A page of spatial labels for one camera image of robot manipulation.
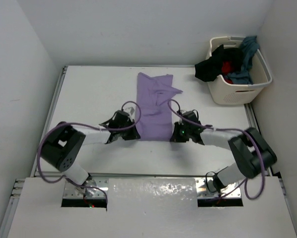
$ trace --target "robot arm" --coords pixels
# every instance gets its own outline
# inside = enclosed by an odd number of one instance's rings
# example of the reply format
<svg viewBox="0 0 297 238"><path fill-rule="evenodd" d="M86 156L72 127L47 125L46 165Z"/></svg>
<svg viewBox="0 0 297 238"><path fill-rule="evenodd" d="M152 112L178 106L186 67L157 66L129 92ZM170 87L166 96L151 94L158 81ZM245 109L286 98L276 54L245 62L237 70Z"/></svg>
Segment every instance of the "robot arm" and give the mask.
<svg viewBox="0 0 297 238"><path fill-rule="evenodd" d="M181 112L177 113L183 118L201 125L194 111L185 112L183 114L181 114ZM250 127L245 132L248 133L257 144L264 167L268 168L275 164L277 157L258 130ZM235 132L226 129L215 130L211 125L201 127L185 120L176 122L170 141L183 143L189 141L189 139L192 139L192 141L198 144L214 145L231 150L233 154L235 163L215 173L212 180L208 183L210 193L220 192L221 189L231 183L245 178L253 179L261 173L259 157L256 151L250 150L253 146L252 143L239 131Z"/></svg>
<svg viewBox="0 0 297 238"><path fill-rule="evenodd" d="M118 110L111 119L97 126L99 130L71 125L60 127L46 139L41 157L77 185L87 185L91 179L90 174L75 160L81 146L96 143L108 144L119 137L124 140L139 139L140 135L135 126L122 131L106 129L125 128L133 125L133 113L133 108Z"/></svg>

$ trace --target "black cloth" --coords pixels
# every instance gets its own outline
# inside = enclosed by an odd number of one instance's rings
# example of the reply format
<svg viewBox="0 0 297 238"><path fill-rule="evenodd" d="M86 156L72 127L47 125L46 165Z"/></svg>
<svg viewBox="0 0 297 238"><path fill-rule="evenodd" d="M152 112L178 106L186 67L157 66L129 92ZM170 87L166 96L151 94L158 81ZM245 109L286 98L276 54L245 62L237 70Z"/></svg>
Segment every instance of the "black cloth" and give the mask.
<svg viewBox="0 0 297 238"><path fill-rule="evenodd" d="M195 65L195 77L204 82L214 81L222 74L223 62L231 62L235 71L240 71L243 61L243 52L239 48L224 49L220 45L212 53L212 57Z"/></svg>

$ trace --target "gray wall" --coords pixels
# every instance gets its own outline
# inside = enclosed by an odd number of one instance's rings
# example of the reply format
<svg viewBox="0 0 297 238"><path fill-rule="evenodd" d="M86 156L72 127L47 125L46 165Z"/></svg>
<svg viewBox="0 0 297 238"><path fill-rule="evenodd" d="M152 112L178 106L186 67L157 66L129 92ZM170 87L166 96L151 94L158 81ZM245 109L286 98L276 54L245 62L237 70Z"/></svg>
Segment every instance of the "gray wall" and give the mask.
<svg viewBox="0 0 297 238"><path fill-rule="evenodd" d="M257 34L273 0L18 0L58 66L193 64L216 36Z"/></svg>
<svg viewBox="0 0 297 238"><path fill-rule="evenodd" d="M276 151L297 228L297 0L275 0L259 34L274 82L253 103Z"/></svg>
<svg viewBox="0 0 297 238"><path fill-rule="evenodd" d="M0 0L0 223L15 179L30 174L59 72L16 0Z"/></svg>

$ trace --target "beige plastic basket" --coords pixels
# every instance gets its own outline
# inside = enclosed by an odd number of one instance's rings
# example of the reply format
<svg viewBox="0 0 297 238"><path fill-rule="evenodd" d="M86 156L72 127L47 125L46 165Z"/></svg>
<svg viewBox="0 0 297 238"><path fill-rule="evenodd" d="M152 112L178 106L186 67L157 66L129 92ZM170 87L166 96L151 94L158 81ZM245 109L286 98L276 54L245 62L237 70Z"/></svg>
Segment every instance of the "beige plastic basket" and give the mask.
<svg viewBox="0 0 297 238"><path fill-rule="evenodd" d="M206 59L212 56L212 52L223 44L224 48L239 47L243 37L216 37L210 40L210 48ZM219 75L213 82L208 82L210 93L215 103L221 105L240 105L250 103L264 87L269 86L272 77L267 69L267 65L258 50L252 58L253 67L250 75L252 85L229 84L222 75Z"/></svg>

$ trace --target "purple cloth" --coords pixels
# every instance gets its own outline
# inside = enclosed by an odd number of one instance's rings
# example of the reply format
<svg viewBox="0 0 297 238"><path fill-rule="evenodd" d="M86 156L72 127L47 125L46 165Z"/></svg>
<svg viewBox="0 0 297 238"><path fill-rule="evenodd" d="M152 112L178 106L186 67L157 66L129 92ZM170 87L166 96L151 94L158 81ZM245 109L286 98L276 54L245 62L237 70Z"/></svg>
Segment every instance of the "purple cloth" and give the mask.
<svg viewBox="0 0 297 238"><path fill-rule="evenodd" d="M142 117L136 125L141 140L169 141L172 136L172 112L167 102L183 91L171 87L173 75L149 77L138 74L137 103Z"/></svg>

